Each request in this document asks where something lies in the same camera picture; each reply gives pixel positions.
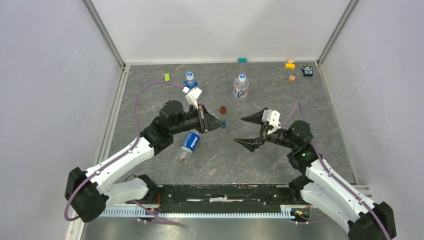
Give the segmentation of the white blue bottle cap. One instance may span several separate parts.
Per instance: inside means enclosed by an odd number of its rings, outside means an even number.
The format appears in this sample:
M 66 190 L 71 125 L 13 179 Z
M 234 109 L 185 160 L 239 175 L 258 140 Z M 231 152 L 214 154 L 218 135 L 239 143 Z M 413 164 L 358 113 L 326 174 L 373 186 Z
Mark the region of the white blue bottle cap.
M 246 76 L 245 74 L 240 74 L 240 75 L 238 76 L 238 80 L 239 80 L 240 82 L 245 82 L 245 81 L 246 81 L 246 79 L 247 79 L 247 76 Z

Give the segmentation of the blue label Pocari bottle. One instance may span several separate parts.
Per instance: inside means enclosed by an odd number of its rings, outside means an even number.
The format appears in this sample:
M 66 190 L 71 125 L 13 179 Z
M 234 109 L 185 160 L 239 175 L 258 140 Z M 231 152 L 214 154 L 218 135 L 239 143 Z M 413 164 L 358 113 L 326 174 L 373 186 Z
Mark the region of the blue label Pocari bottle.
M 184 87 L 187 87 L 189 90 L 191 90 L 195 87 L 198 87 L 198 79 L 194 76 L 193 80 L 186 80 L 186 75 L 185 75 L 185 80 L 183 81 L 183 85 Z

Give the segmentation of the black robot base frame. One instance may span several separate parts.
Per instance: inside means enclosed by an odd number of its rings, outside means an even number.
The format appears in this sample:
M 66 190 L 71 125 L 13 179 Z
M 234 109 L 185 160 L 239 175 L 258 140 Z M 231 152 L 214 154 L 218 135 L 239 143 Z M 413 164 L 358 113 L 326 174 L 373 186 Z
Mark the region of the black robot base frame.
M 294 189 L 277 184 L 163 184 L 138 203 L 166 214 L 278 213 L 282 205 L 307 205 Z

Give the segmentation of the Pepsi label clear bottle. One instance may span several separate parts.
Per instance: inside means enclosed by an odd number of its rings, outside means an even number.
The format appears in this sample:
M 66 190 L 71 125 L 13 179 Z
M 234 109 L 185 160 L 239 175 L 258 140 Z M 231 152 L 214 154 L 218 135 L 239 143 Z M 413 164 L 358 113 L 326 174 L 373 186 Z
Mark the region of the Pepsi label clear bottle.
M 190 160 L 200 139 L 201 137 L 197 130 L 190 131 L 180 147 L 180 153 L 177 158 L 184 163 Z

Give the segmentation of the white blue Pocari cap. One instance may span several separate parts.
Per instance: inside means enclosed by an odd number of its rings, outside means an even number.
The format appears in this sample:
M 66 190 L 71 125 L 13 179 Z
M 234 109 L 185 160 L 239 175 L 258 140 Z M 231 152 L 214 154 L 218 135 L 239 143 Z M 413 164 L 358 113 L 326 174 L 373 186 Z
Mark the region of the white blue Pocari cap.
M 194 79 L 194 74 L 192 72 L 186 73 L 186 80 L 192 81 Z

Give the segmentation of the red label clear bottle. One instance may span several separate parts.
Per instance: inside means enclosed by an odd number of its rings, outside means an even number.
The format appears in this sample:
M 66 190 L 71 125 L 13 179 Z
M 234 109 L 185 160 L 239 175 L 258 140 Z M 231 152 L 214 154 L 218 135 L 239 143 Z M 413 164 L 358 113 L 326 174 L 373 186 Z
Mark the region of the red label clear bottle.
M 236 99 L 245 98 L 249 93 L 250 82 L 246 77 L 245 82 L 240 82 L 239 77 L 233 81 L 233 95 Z

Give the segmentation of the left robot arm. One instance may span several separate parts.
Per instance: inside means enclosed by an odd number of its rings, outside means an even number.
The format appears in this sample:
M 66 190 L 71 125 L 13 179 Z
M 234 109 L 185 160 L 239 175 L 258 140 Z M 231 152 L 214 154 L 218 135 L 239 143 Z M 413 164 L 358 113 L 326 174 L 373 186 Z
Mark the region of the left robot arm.
M 126 147 L 107 160 L 86 170 L 74 168 L 68 174 L 64 197 L 64 218 L 84 223 L 99 217 L 106 208 L 132 200 L 153 203 L 157 190 L 147 178 L 116 183 L 121 176 L 153 158 L 174 142 L 174 135 L 196 130 L 205 134 L 225 127 L 225 122 L 210 114 L 203 104 L 188 111 L 177 100 L 167 101 L 159 115 Z

